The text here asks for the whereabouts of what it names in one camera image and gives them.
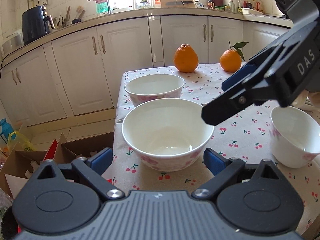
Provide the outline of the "gloved right hand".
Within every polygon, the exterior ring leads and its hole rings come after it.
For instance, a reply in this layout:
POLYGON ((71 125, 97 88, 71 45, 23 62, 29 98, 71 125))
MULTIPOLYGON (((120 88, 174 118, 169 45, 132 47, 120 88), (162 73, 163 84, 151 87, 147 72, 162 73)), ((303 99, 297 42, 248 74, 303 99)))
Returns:
POLYGON ((318 92, 310 92, 305 89, 299 94, 299 96, 293 101, 293 103, 291 103, 291 106, 296 108, 301 108, 304 105, 317 107, 317 95, 318 92))

